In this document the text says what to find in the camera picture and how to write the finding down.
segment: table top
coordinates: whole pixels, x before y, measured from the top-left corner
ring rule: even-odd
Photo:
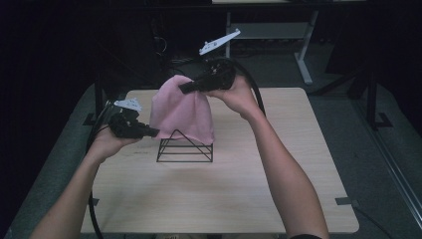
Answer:
[[[149,122],[156,91],[134,91]],[[267,117],[316,188],[328,230],[357,231],[346,193],[306,93],[261,89]],[[217,99],[209,99],[216,140],[213,162],[156,162],[159,140],[149,137],[123,148],[100,168],[94,198],[102,232],[284,233],[255,139],[247,122]],[[163,155],[205,157],[204,155]],[[87,210],[82,232],[93,232]]]

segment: pink cloth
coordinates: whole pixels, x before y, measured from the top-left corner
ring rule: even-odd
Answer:
[[[199,92],[183,95],[178,87],[191,81],[176,75],[165,82],[152,98],[149,125],[160,130],[155,138],[170,138],[179,129],[190,139],[204,144],[214,142],[214,125],[207,97]],[[184,139],[178,132],[173,138]]]

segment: black metal frame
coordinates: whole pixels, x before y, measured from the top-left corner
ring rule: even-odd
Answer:
[[[171,141],[177,140],[174,139],[173,136],[175,133],[180,133],[187,141],[188,144],[186,145],[171,145],[169,144]],[[193,140],[191,140],[189,137],[187,137],[183,132],[181,132],[179,129],[175,129],[174,132],[171,134],[170,138],[163,138],[160,141],[159,148],[158,148],[158,154],[157,154],[157,162],[212,162],[213,161],[213,155],[214,155],[214,145],[211,144],[205,144],[200,142],[201,144],[196,144]],[[197,148],[198,152],[165,152],[165,150],[168,147],[178,147],[178,148]],[[160,160],[161,156],[164,154],[203,154],[206,156],[209,160]]]

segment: floor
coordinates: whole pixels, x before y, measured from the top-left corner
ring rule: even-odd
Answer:
[[[305,85],[293,55],[300,45],[301,42],[266,41],[249,46],[239,43],[238,48],[234,45],[233,58],[248,69],[262,88],[295,87],[310,93],[340,77],[324,72],[332,46],[313,44],[306,63],[314,83]],[[192,77],[200,72],[198,69],[194,65],[183,66],[174,73],[183,72]],[[376,142],[377,138],[382,139],[414,193],[422,198],[422,138],[401,113],[393,96],[380,86],[377,112],[385,113],[393,127],[372,131],[361,112],[365,109],[365,97],[350,100],[346,95],[349,84],[323,96],[310,97],[344,188],[358,205],[355,212],[359,230],[353,234],[331,235],[331,238],[422,238],[422,225],[417,224],[402,198],[387,166],[385,152],[379,150]],[[90,87],[75,107],[6,238],[28,238],[66,186],[84,156],[90,127],[83,124],[87,114],[95,111],[94,102],[93,87]],[[81,238],[96,237],[84,234]],[[150,235],[106,234],[105,238],[150,238]]]

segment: person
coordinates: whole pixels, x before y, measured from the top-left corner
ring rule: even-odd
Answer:
[[[258,107],[245,77],[230,90],[205,93],[223,101],[252,128],[275,205],[289,238],[328,238],[317,193],[270,122]],[[78,238],[87,201],[99,166],[136,139],[117,138],[109,128],[99,131],[87,155],[58,201],[41,219],[31,238]]]

